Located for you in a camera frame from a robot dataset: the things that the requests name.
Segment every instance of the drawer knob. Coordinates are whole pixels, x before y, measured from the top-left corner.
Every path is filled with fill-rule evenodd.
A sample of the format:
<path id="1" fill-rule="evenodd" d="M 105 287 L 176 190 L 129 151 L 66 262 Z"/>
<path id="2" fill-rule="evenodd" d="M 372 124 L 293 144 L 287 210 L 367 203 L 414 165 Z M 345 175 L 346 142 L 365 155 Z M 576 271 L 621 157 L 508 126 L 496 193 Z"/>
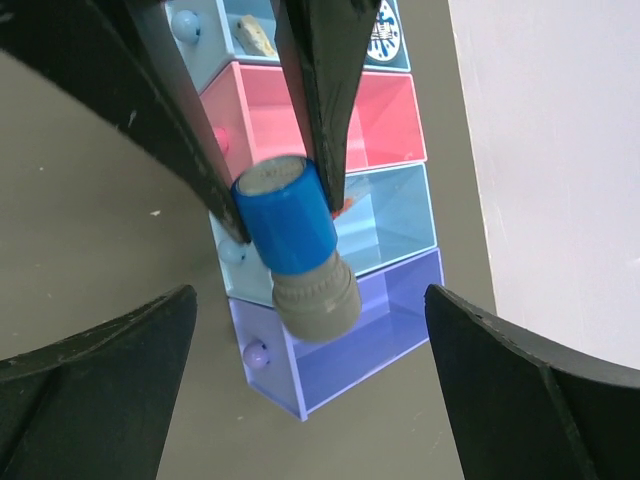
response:
<path id="1" fill-rule="evenodd" d="M 224 128 L 213 127 L 213 134 L 216 137 L 222 155 L 225 156 L 229 153 L 229 135 L 227 135 L 227 131 Z"/>
<path id="2" fill-rule="evenodd" d="M 191 10 L 180 10 L 171 19 L 171 31 L 181 42 L 195 45 L 200 39 L 200 19 Z"/>
<path id="3" fill-rule="evenodd" d="M 225 263 L 240 265 L 247 257 L 247 249 L 233 240 L 225 239 L 218 245 L 218 255 Z"/>
<path id="4" fill-rule="evenodd" d="M 252 370 L 261 370 L 269 363 L 269 351 L 260 340 L 251 342 L 242 352 L 242 360 Z"/>

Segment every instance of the circular sticker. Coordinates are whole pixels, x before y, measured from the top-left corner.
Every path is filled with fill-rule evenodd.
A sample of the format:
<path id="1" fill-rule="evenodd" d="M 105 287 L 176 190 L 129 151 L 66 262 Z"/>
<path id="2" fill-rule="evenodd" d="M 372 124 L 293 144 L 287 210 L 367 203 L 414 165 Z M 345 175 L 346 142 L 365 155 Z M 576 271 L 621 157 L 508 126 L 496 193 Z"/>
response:
<path id="1" fill-rule="evenodd" d="M 367 57 L 380 63 L 393 61 L 402 46 L 402 34 L 396 13 L 387 0 L 382 0 L 373 25 Z"/>

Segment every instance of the blue drawer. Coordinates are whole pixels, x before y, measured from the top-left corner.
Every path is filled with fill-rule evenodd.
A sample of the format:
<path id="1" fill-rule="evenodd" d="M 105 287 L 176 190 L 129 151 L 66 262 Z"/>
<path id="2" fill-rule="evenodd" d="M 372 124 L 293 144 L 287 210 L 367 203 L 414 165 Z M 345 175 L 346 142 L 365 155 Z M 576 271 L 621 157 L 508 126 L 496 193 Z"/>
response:
<path id="1" fill-rule="evenodd" d="M 247 55 L 234 36 L 238 20 L 252 15 L 275 49 L 276 22 L 269 0 L 169 0 L 167 19 L 176 44 L 198 92 L 202 92 L 232 60 L 255 65 L 279 65 L 278 57 Z M 365 69 L 409 72 L 409 57 L 398 8 L 394 0 L 383 0 L 381 15 L 372 34 Z M 174 17 L 180 14 L 174 23 Z M 196 30 L 199 35 L 193 42 Z"/>
<path id="2" fill-rule="evenodd" d="M 437 246 L 424 163 L 348 173 L 353 206 L 335 220 L 338 252 L 357 277 Z M 211 217 L 227 295 L 272 306 L 269 270 L 253 245 L 237 245 Z"/>

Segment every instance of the drawer organizer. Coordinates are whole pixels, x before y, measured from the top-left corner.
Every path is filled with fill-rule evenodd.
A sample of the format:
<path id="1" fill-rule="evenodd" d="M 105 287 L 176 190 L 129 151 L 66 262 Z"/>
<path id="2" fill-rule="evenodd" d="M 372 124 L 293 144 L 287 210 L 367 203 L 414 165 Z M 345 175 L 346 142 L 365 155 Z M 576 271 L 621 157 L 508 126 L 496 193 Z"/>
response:
<path id="1" fill-rule="evenodd" d="M 306 155 L 277 53 L 249 54 L 234 33 L 255 21 L 274 46 L 270 0 L 169 0 L 166 12 L 229 184 L 267 158 Z M 362 298 L 350 332 L 326 344 L 292 337 L 253 245 L 236 244 L 211 217 L 247 382 L 303 421 L 429 338 L 424 292 L 444 279 L 408 72 L 397 3 L 383 0 L 349 125 L 345 208 L 334 220 Z"/>
<path id="2" fill-rule="evenodd" d="M 270 0 L 169 0 L 166 12 L 198 92 L 202 92 L 231 61 L 251 65 L 280 64 L 277 53 L 275 56 L 251 54 L 238 40 L 238 30 L 243 28 L 239 21 L 245 15 L 251 15 L 275 50 L 276 21 Z M 411 70 L 397 12 L 394 0 L 382 1 L 365 70 Z"/>

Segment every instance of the gray table surface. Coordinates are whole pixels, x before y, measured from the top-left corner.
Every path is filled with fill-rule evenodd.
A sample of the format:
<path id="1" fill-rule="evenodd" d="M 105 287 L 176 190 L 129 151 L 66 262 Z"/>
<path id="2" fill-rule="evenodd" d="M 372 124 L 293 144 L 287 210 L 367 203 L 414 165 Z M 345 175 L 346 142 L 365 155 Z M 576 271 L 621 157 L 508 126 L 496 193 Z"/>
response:
<path id="1" fill-rule="evenodd" d="M 436 3 L 444 15 L 446 2 Z M 451 80 L 442 72 L 454 84 L 457 75 L 453 41 L 444 53 L 420 50 L 426 34 L 410 9 L 426 7 L 403 8 L 423 122 L 433 134 L 427 134 L 429 169 L 447 281 L 491 309 L 459 86 L 444 95 Z M 438 18 L 429 35 L 451 37 Z M 439 62 L 440 73 L 425 59 Z M 198 324 L 158 478 L 462 478 L 428 345 L 306 423 L 284 413 L 245 383 L 207 213 L 191 192 L 4 54 L 0 71 L 0 357 L 60 340 L 189 283 L 198 292 Z M 430 95 L 438 88 L 440 95 Z M 446 182 L 459 186 L 459 201 Z M 469 216 L 464 221 L 461 212 Z"/>

